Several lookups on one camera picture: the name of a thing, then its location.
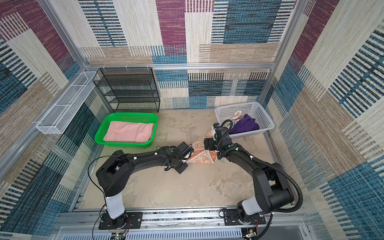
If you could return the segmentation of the orange patterned towel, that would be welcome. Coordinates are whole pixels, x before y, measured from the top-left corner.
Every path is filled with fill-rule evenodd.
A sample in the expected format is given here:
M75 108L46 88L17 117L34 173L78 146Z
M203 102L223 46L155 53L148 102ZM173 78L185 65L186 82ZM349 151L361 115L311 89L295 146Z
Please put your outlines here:
M187 160L187 164L214 164L217 161L217 153L205 149L204 140L213 137L213 130L192 144L194 153Z

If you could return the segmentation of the purple towel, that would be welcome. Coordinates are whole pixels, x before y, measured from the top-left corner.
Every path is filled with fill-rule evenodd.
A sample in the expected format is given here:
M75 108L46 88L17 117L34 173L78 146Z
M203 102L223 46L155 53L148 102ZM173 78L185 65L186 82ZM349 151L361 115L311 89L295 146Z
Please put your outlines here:
M260 126L256 123L256 120L251 118L248 114L245 114L243 119L239 120L230 130L230 135L256 131L259 129Z

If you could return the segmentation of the pink towel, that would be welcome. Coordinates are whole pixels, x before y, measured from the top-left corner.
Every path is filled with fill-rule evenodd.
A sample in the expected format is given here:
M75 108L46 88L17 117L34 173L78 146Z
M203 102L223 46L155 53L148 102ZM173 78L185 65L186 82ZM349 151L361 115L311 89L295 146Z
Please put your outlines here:
M154 126L154 123L111 121L103 140L114 143L146 143L153 135Z

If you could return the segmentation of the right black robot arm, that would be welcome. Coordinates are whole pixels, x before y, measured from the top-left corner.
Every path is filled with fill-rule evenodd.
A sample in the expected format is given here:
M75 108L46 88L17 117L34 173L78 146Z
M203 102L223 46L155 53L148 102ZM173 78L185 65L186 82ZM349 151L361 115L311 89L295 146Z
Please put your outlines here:
M213 138L204 139L205 150L215 150L218 159L225 157L240 166L253 178L255 195L238 203L237 215L242 224L248 224L254 217L272 212L295 212L303 204L303 194L294 179L277 164L264 162L230 139L220 144Z

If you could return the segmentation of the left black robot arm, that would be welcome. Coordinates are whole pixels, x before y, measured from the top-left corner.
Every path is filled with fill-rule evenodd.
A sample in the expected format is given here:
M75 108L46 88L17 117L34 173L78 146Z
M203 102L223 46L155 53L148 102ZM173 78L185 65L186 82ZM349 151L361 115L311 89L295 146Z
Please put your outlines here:
M132 174L154 167L164 167L164 171L175 170L181 174L187 169L187 160L193 155L191 145L182 142L176 146L165 146L151 152L125 154L114 152L96 171L98 184L103 192L106 212L101 215L99 230L118 230L134 226L124 207L122 191Z

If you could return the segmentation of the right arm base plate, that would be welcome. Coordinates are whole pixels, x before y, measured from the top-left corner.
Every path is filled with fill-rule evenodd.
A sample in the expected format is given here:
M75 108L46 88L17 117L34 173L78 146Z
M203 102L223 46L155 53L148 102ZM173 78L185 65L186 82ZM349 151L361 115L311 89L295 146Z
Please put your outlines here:
M241 217L236 209L222 208L218 214L220 218L224 219L225 226L264 225L267 223L265 217L261 217L259 214Z

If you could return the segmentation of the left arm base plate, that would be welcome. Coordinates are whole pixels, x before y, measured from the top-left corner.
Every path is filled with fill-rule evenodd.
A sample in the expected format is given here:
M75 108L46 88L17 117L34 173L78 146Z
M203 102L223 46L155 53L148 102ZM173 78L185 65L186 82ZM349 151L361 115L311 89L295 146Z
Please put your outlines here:
M128 212L117 217L116 219L110 218L108 213L101 215L99 223L99 230L128 230L139 229L142 223L142 212Z

